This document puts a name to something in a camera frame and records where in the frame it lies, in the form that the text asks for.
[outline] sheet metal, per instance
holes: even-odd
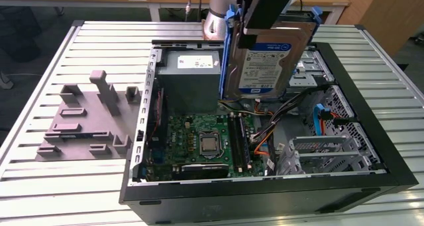
[[[202,26],[192,23],[91,21],[82,28],[72,27],[0,149],[2,225],[143,225],[118,203],[124,160],[35,162],[36,149],[62,102],[63,84],[79,83],[83,91],[95,90],[90,73],[106,70],[118,90],[135,84],[143,89],[151,40],[202,38]],[[324,25],[314,41],[331,43],[420,184],[344,214],[202,225],[424,224],[423,97],[366,32],[354,26]]]

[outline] connector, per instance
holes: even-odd
[[[356,123],[356,118],[335,118],[332,124],[339,127],[340,125],[347,125],[348,123]]]
[[[331,110],[328,108],[322,109],[320,113],[319,113],[319,117],[323,120],[331,120],[334,119],[334,115],[331,114]]]

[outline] white table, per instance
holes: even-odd
[[[124,160],[36,162],[36,149],[52,123],[63,84],[95,90],[88,77],[106,70],[118,90],[143,89],[152,39],[202,40],[199,23],[86,22],[74,26],[0,148],[2,226],[139,226],[118,203]],[[367,32],[323,25],[315,41],[330,42],[420,182],[344,214],[211,222],[244,226],[415,226],[424,222],[424,98]]]

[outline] expansion slot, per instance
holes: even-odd
[[[234,170],[243,172],[244,169],[250,169],[252,166],[242,114],[238,116],[228,115],[227,122]]]

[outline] gray plastic part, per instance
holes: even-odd
[[[107,133],[99,133],[99,134],[95,134],[94,135],[94,139],[99,140],[99,141],[111,141],[114,138],[114,135],[111,132],[107,132]]]
[[[72,22],[72,26],[83,26],[84,25],[84,20],[75,20]]]
[[[78,93],[74,86],[66,91]],[[63,102],[39,148],[38,161],[122,159],[134,143],[140,104],[128,104],[127,91],[107,96],[114,99],[120,115],[112,116],[99,92],[76,94],[76,102]],[[107,145],[108,154],[96,152],[92,145]]]
[[[60,149],[56,146],[40,147],[38,153],[43,157],[60,156]]]
[[[107,147],[107,144],[91,144],[88,151],[94,156],[111,154],[111,149]]]
[[[50,143],[50,144],[56,144],[56,143],[63,143],[64,140],[60,136],[44,136],[44,140]]]
[[[59,112],[63,117],[83,117],[87,115],[86,108],[68,108]]]
[[[126,97],[128,104],[138,104],[142,101],[142,93],[138,87],[127,87]]]
[[[98,86],[102,101],[106,103],[111,115],[120,115],[116,104],[118,95],[114,85],[107,84],[107,73],[104,71],[92,71],[90,80]]]
[[[80,88],[76,84],[66,84],[59,96],[67,104],[79,103],[78,96],[82,95]]]
[[[115,135],[112,146],[115,147],[115,150],[119,154],[127,153],[127,150],[131,148],[131,144],[132,141],[128,135],[124,138],[124,142],[119,139],[119,136]]]
[[[79,123],[55,124],[52,130],[55,132],[80,132],[82,125]]]

